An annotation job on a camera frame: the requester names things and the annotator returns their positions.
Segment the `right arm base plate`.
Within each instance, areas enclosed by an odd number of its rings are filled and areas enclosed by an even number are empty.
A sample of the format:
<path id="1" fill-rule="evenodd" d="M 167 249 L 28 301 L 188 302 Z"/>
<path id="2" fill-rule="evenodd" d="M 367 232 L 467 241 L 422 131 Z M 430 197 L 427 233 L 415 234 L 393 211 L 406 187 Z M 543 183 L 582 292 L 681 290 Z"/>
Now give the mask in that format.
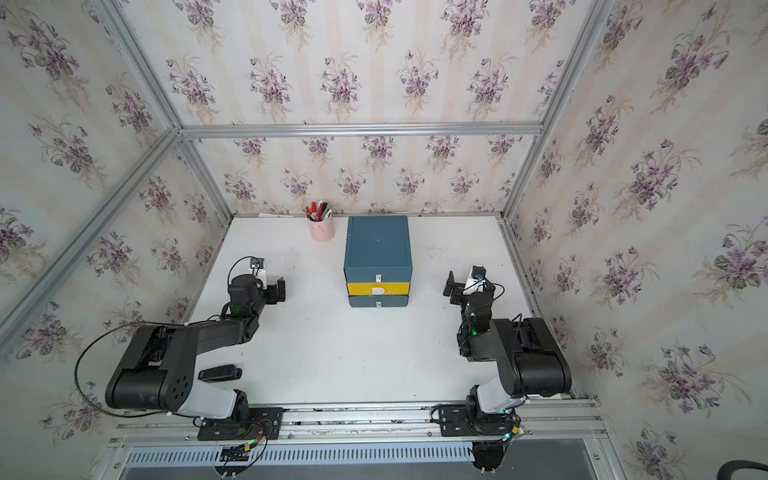
<path id="1" fill-rule="evenodd" d="M 438 404 L 429 413 L 442 437 L 494 437 L 509 439 L 521 432 L 521 419 L 514 413 L 487 414 L 466 404 Z"/>

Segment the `yellow drawer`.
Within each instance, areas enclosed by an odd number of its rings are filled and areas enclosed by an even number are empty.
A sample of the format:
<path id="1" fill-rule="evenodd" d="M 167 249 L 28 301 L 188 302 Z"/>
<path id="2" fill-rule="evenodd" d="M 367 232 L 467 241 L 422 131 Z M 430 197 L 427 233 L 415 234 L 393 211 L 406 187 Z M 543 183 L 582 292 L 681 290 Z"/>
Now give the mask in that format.
<path id="1" fill-rule="evenodd" d="M 355 282 L 347 284 L 349 296 L 408 296 L 409 282 Z"/>

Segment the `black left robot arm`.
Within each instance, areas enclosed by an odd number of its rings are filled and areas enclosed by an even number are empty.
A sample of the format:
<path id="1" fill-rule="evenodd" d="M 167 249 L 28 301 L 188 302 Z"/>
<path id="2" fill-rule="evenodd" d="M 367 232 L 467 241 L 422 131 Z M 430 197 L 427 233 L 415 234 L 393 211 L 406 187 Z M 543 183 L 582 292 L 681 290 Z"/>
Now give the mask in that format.
<path id="1" fill-rule="evenodd" d="M 286 282 L 280 277 L 267 285 L 255 274 L 242 274 L 230 281 L 228 293 L 230 301 L 217 320 L 138 328 L 107 384 L 107 405 L 207 420 L 248 420 L 247 395 L 200 379 L 197 357 L 251 341 L 264 308 L 286 300 Z"/>

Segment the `teal top drawer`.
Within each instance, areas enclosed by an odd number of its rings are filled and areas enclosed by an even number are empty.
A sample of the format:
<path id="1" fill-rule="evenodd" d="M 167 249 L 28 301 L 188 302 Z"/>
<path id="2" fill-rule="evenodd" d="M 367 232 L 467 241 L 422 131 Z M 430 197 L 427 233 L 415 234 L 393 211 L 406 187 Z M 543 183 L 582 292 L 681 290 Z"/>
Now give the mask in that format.
<path id="1" fill-rule="evenodd" d="M 345 271 L 348 283 L 410 283 L 410 269 L 349 269 Z"/>

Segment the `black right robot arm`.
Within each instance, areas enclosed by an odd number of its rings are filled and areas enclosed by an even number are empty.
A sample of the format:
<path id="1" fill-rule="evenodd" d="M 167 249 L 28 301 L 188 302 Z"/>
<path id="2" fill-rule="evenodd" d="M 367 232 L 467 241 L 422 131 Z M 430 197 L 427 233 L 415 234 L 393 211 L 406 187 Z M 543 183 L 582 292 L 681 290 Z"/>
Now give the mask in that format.
<path id="1" fill-rule="evenodd" d="M 464 282 L 450 273 L 443 289 L 443 296 L 460 307 L 460 356 L 493 363 L 497 369 L 495 377 L 470 390 L 467 402 L 476 416 L 502 415 L 532 395 L 548 398 L 572 388 L 570 367 L 543 319 L 493 316 L 493 305 L 505 292 L 480 266 L 474 266 Z"/>

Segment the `teal drawer cabinet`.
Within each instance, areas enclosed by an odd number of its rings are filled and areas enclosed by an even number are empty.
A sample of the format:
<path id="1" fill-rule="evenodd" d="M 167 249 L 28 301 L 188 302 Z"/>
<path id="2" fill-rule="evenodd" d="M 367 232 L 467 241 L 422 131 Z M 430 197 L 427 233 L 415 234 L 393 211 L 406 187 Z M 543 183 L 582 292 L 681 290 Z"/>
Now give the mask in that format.
<path id="1" fill-rule="evenodd" d="M 413 260 L 408 218 L 352 216 L 347 223 L 343 272 L 349 269 L 410 269 Z"/>

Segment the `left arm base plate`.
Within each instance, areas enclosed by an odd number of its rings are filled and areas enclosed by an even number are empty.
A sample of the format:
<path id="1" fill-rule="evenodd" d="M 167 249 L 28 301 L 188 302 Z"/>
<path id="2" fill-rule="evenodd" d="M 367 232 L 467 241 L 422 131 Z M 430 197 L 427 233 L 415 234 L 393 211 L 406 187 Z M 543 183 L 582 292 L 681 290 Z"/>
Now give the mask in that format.
<path id="1" fill-rule="evenodd" d="M 245 420 L 203 419 L 198 427 L 197 440 L 202 442 L 249 441 L 259 438 L 276 440 L 283 414 L 280 407 L 256 407 L 249 410 Z"/>

